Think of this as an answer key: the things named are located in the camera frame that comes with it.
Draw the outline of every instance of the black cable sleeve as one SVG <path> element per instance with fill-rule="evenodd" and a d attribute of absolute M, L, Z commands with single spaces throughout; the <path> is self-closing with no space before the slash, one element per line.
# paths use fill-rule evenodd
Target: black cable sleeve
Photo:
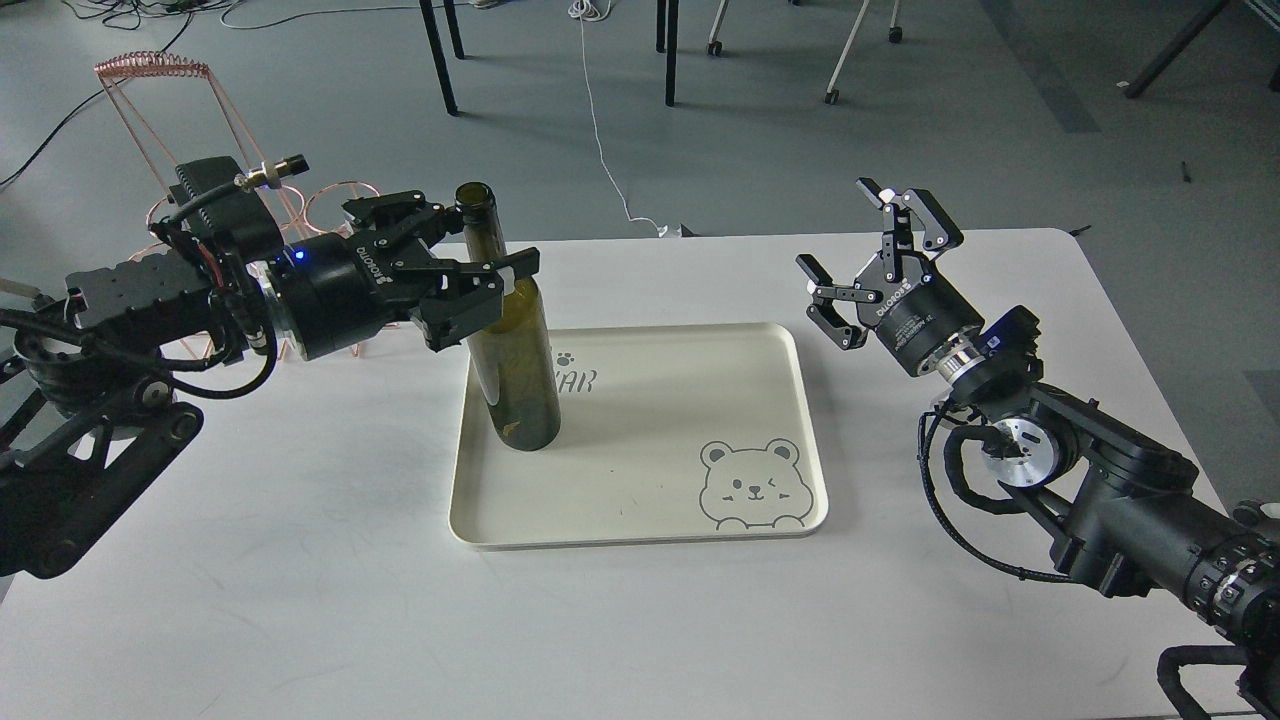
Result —
<path fill-rule="evenodd" d="M 198 211 L 201 208 L 212 205 L 214 202 L 218 202 L 223 197 L 229 197 L 232 195 L 236 195 L 237 192 L 241 192 L 241 188 L 238 184 L 236 184 L 236 181 L 227 181 L 212 190 L 207 190 L 192 197 L 183 206 L 178 208 L 173 213 L 173 215 L 169 215 L 168 218 L 160 220 L 159 225 L 165 228 L 165 231 L 168 231 L 169 228 L 177 228 L 182 224 L 183 220 L 196 214 L 196 211 Z"/>
<path fill-rule="evenodd" d="M 182 392 L 186 392 L 187 395 L 195 397 L 202 397 L 205 400 L 236 400 L 237 397 L 244 397 L 246 395 L 253 392 L 255 389 L 262 387 L 264 383 L 266 383 L 268 378 L 271 377 L 271 372 L 275 370 L 275 364 L 276 360 L 279 359 L 278 348 L 275 345 L 274 329 L 271 328 L 270 324 L 265 324 L 262 328 L 266 334 L 266 357 L 264 359 L 262 369 L 259 370 L 257 377 L 255 377 L 252 380 L 238 388 L 209 389 L 182 382 L 163 373 L 150 373 L 150 374 L 155 379 L 163 382 L 164 384 L 174 389 L 179 389 Z"/>
<path fill-rule="evenodd" d="M 1006 575 L 1012 575 L 1019 580 L 1033 580 L 1037 583 L 1073 583 L 1071 578 L 1068 575 L 1057 575 L 1053 573 L 1042 573 L 1039 570 L 1028 570 L 1027 568 L 1019 568 L 1018 565 L 1010 565 L 1009 562 L 1001 562 L 995 557 L 983 553 L 980 550 L 974 547 L 969 541 L 960 534 L 960 530 L 951 523 L 947 518 L 946 511 L 942 510 L 942 503 L 938 502 L 937 487 L 933 483 L 933 473 L 929 470 L 929 447 L 933 445 L 933 436 L 937 433 L 938 424 L 942 421 L 943 415 L 950 411 L 950 405 L 945 405 L 937 413 L 925 413 L 920 415 L 919 424 L 919 445 L 916 460 L 920 464 L 920 482 L 924 484 L 924 498 L 929 503 L 929 510 L 933 511 L 933 518 L 937 519 L 938 524 L 947 536 L 959 544 L 965 552 L 977 557 L 984 565 L 1000 570 Z M 933 423 L 925 429 L 925 420 L 933 416 Z"/>
<path fill-rule="evenodd" d="M 91 354 L 97 352 L 105 357 L 133 365 L 148 373 L 164 373 L 169 370 L 178 372 L 202 372 L 212 368 L 214 365 L 221 363 L 230 355 L 230 345 L 224 343 L 225 347 L 220 348 L 215 355 L 205 357 L 202 360 L 169 360 L 166 357 L 150 357 L 147 355 L 140 355 L 137 352 L 131 352 L 128 350 L 116 347 L 108 342 L 100 341 L 97 336 L 91 332 L 77 331 L 70 327 L 58 325 L 50 323 L 44 318 L 40 318 L 35 313 L 28 313 L 24 310 L 0 310 L 0 325 L 15 328 L 19 331 L 27 331 L 38 336 L 49 337 L 65 342 L 68 345 L 74 345 L 79 347 L 83 352 Z"/>
<path fill-rule="evenodd" d="M 1235 646 L 1194 646 L 1170 647 L 1160 653 L 1156 664 L 1156 682 L 1174 710 L 1183 720 L 1210 720 L 1201 703 L 1183 687 L 1179 670 L 1185 665 L 1248 665 L 1249 652 Z"/>
<path fill-rule="evenodd" d="M 970 439 L 978 439 L 983 443 L 1004 443 L 1007 441 L 1004 433 L 991 425 L 961 425 L 954 428 L 951 434 L 947 436 L 947 442 L 942 446 L 942 461 L 946 466 L 947 480 L 951 482 L 952 492 L 966 505 L 977 507 L 983 512 L 991 512 L 992 515 L 1015 515 L 1023 512 L 1024 510 L 1012 500 L 987 497 L 969 487 L 969 480 L 965 479 L 964 474 L 963 450 L 964 442 Z"/>

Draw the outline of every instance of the green glass bottle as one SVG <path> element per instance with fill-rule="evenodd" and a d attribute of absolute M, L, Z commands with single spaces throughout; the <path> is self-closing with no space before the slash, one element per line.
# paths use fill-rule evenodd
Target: green glass bottle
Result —
<path fill-rule="evenodd" d="M 504 258 L 507 246 L 489 186 L 468 182 L 458 187 L 454 201 L 471 260 Z M 467 350 L 498 437 L 516 450 L 539 450 L 556 439 L 561 427 L 543 299 L 534 278 L 521 278 L 503 292 L 502 319 L 468 337 Z"/>

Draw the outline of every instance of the black cable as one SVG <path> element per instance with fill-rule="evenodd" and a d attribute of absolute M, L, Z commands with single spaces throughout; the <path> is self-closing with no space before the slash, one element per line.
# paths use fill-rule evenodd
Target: black cable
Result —
<path fill-rule="evenodd" d="M 237 397 L 244 397 L 266 383 L 268 378 L 271 377 L 271 372 L 275 370 L 275 363 L 279 359 L 276 355 L 275 331 L 268 323 L 262 325 L 262 332 L 266 334 L 266 357 L 262 361 L 262 369 L 259 370 L 257 377 L 238 388 L 209 389 L 182 382 L 161 373 L 148 374 L 174 389 L 180 389 L 188 395 L 202 397 L 205 400 L 236 400 Z"/>
<path fill-rule="evenodd" d="M 68 345 L 74 345 L 76 347 L 83 345 L 87 337 L 87 333 L 82 331 L 50 323 L 40 315 L 26 310 L 0 309 L 0 325 L 50 337 Z"/>
<path fill-rule="evenodd" d="M 168 233 L 170 228 L 178 228 L 179 225 L 182 225 L 183 220 L 192 217 L 202 208 L 207 208 L 209 205 L 212 205 L 214 202 L 218 202 L 224 197 L 236 195 L 237 192 L 241 192 L 241 187 L 236 184 L 236 181 L 234 179 L 227 181 L 223 184 L 214 187 L 212 190 L 206 190 L 205 192 L 201 192 L 196 197 L 192 197 L 180 208 L 174 210 L 172 215 L 164 218 L 159 223 L 152 224 L 148 229 L 151 229 L 151 232 Z"/>
<path fill-rule="evenodd" d="M 1184 720 L 1210 720 L 1204 707 L 1187 692 L 1179 670 L 1187 665 L 1248 665 L 1249 651 L 1235 646 L 1179 646 L 1160 653 L 1156 682 Z"/>
<path fill-rule="evenodd" d="M 161 47 L 160 50 L 157 50 L 157 53 L 166 53 L 170 47 L 173 47 L 173 44 L 178 42 L 178 38 L 182 37 L 182 33 L 187 32 L 187 28 L 191 27 L 191 20 L 195 17 L 196 17 L 196 13 L 187 13 L 187 20 L 182 23 L 182 28 L 179 28 L 178 33 L 173 36 L 173 40 L 170 40 L 169 42 L 166 42 L 164 47 Z M 27 168 L 29 168 L 31 164 L 36 161 L 36 158 L 38 158 L 40 154 L 45 151 L 45 147 L 47 147 L 49 143 L 52 142 L 54 136 L 56 136 L 59 133 L 59 131 L 61 131 L 63 127 L 65 127 L 67 123 L 69 123 L 72 120 L 72 118 L 74 118 L 81 110 L 84 109 L 86 105 L 88 105 L 91 101 L 93 101 L 95 99 L 97 99 L 100 95 L 104 95 L 105 92 L 106 92 L 106 88 L 99 90 L 93 95 L 90 95 L 88 97 L 86 97 L 84 100 L 82 100 L 81 104 L 77 105 L 76 108 L 73 108 L 70 113 L 67 113 L 67 115 L 54 127 L 52 132 L 49 133 L 49 137 L 46 137 L 45 141 L 40 143 L 40 147 L 36 147 L 36 151 L 31 154 L 31 158 L 27 158 L 27 161 L 23 163 L 20 168 L 18 168 L 17 170 L 14 170 L 14 173 L 12 176 L 9 176 L 9 177 L 4 178 L 3 181 L 0 181 L 0 192 L 4 192 L 5 190 L 8 190 L 9 184 L 13 183 L 13 181 L 18 179 L 18 177 L 22 173 L 27 172 Z"/>
<path fill-rule="evenodd" d="M 287 18 L 282 18 L 279 20 L 274 20 L 274 22 L 270 22 L 270 23 L 260 24 L 260 26 L 233 26 L 233 24 L 229 24 L 227 22 L 227 17 L 232 14 L 232 10 L 239 8 L 241 5 L 243 5 L 248 0 L 234 0 L 229 8 L 227 8 L 225 10 L 223 10 L 223 14 L 218 15 L 218 22 L 221 23 L 221 26 L 225 27 L 225 28 L 228 28 L 228 29 L 265 29 L 265 28 L 269 28 L 269 27 L 275 27 L 275 26 L 284 24 L 284 23 L 291 22 L 291 20 L 296 20 L 296 19 L 300 19 L 300 18 L 308 18 L 311 15 L 337 15 L 337 14 L 340 14 L 340 13 L 375 13 L 375 12 L 381 12 L 381 10 L 421 10 L 420 5 L 383 5 L 383 6 L 378 6 L 378 8 L 338 8 L 338 9 L 332 9 L 332 10 L 310 10 L 310 12 L 306 12 L 306 13 L 298 13 L 296 15 L 289 15 Z M 435 9 L 435 10 L 439 10 L 444 5 L 431 5 L 431 8 Z"/>
<path fill-rule="evenodd" d="M 920 462 L 920 482 L 924 484 L 924 498 L 929 503 L 929 510 L 933 511 L 933 516 L 946 530 L 947 536 L 955 541 L 961 548 L 969 555 L 977 557 L 986 565 L 1000 570 L 1007 575 L 1012 575 L 1019 580 L 1034 580 L 1038 583 L 1071 583 L 1071 578 L 1068 575 L 1057 575 L 1053 573 L 1042 573 L 1039 570 L 1028 570 L 1027 568 L 1019 568 L 1018 565 L 1010 565 L 1009 562 L 1001 562 L 995 557 L 983 553 L 980 550 L 974 547 L 960 534 L 960 530 L 951 523 L 947 514 L 942 510 L 942 503 L 938 502 L 938 491 L 933 484 L 933 474 L 929 471 L 929 447 L 933 446 L 933 436 L 937 433 L 938 425 L 942 423 L 942 418 L 951 410 L 951 402 L 947 401 L 936 411 L 924 413 L 920 415 L 919 434 L 918 434 L 918 454 L 916 460 Z M 933 416 L 933 423 L 929 425 L 928 430 L 924 429 L 925 419 Z"/>
<path fill-rule="evenodd" d="M 101 342 L 92 334 L 86 338 L 86 342 L 81 343 L 81 347 L 86 352 L 97 352 L 99 355 L 110 357 L 111 360 L 124 363 L 140 370 L 146 370 L 148 374 L 164 374 L 170 372 L 204 373 L 205 370 L 209 370 L 230 357 L 232 351 L 236 348 L 232 338 L 237 334 L 232 316 L 225 309 L 223 309 L 221 304 L 216 301 L 216 295 L 210 292 L 209 297 L 212 314 L 221 320 L 221 327 L 216 328 L 218 333 L 214 332 L 214 328 L 210 328 L 209 331 L 210 337 L 215 343 L 218 343 L 214 352 L 210 354 L 209 357 L 201 357 L 198 360 L 173 360 L 164 356 L 155 357 L 151 355 L 141 355 L 106 342 Z"/>
<path fill-rule="evenodd" d="M 209 13 L 234 4 L 234 0 L 165 0 L 156 3 L 143 3 L 142 0 L 82 0 L 77 4 L 72 4 L 68 0 L 59 1 L 67 5 L 77 19 L 96 19 L 102 27 L 131 32 L 142 27 L 143 19 Z M 81 9 L 91 10 L 91 13 L 82 15 L 79 13 Z M 133 23 L 120 24 L 120 18 L 133 18 Z"/>

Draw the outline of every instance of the bear cartoon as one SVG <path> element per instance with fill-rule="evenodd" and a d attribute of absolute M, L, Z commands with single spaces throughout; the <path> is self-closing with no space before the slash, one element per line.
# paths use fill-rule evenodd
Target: bear cartoon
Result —
<path fill-rule="evenodd" d="M 788 439 L 771 441 L 763 450 L 733 450 L 712 441 L 703 446 L 707 482 L 699 496 L 703 512 L 716 529 L 730 527 L 804 527 L 813 510 L 813 491 L 800 477 L 800 448 Z"/>

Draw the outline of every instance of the robotic arm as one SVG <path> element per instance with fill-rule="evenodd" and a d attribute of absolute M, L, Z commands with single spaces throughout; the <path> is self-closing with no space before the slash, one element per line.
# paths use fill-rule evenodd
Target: robotic arm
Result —
<path fill-rule="evenodd" d="M 311 360 L 413 322 L 440 351 L 502 318 L 504 288 L 538 272 L 536 249 L 498 263 L 438 259 L 431 247 L 462 232 L 454 206 L 421 192 L 343 205 L 349 237 L 325 233 L 285 245 L 253 192 L 307 169 L 301 156 L 242 173 L 230 158 L 178 165 L 180 204 L 151 225 L 168 249 L 67 278 L 67 299 L 33 297 L 31 313 L 0 310 L 17 328 L 0 354 L 0 383 L 29 391 L 0 425 L 0 575 L 52 578 L 69 570 L 195 439 L 198 407 L 174 391 L 225 400 L 260 387 L 287 334 Z M 257 264 L 261 279 L 247 269 Z M 205 360 L 170 360 L 165 343 L 207 332 Z M 247 384 L 206 389 L 177 378 L 262 356 Z M 65 421 L 29 450 L 13 442 L 52 405 Z M 92 438 L 88 457 L 73 454 Z M 111 441 L 131 439 L 111 457 Z"/>
<path fill-rule="evenodd" d="M 1019 579 L 1084 584 L 1106 597 L 1146 596 L 1152 588 L 1174 593 L 1234 643 L 1164 653 L 1157 679 L 1179 714 L 1208 717 L 1181 687 L 1179 666 L 1244 665 L 1240 696 L 1268 720 L 1280 719 L 1280 550 L 1193 498 L 1198 471 L 1180 454 L 1106 415 L 1096 401 L 1042 383 L 1038 319 L 1029 310 L 1014 307 L 983 329 L 983 318 L 934 264 L 963 236 L 932 195 L 899 195 L 869 178 L 858 184 L 883 213 L 881 250 L 851 286 L 836 284 L 812 255 L 800 255 L 810 279 L 809 316 L 844 350 L 876 333 L 908 374 L 937 372 L 951 386 L 942 406 L 920 419 L 922 477 L 943 528 L 979 560 Z M 913 215 L 924 225 L 925 252 L 915 247 Z M 837 301 L 856 305 L 858 325 L 845 322 Z M 957 419 L 961 410 L 966 419 Z M 946 519 L 928 462 L 943 421 L 956 425 L 943 450 L 956 495 L 986 512 L 1033 518 L 1052 539 L 1050 557 L 1060 574 L 993 560 Z M 987 470 L 1007 497 L 969 487 L 961 446 L 970 441 L 982 443 Z M 1088 470 L 1073 501 L 1047 488 L 1082 459 Z"/>

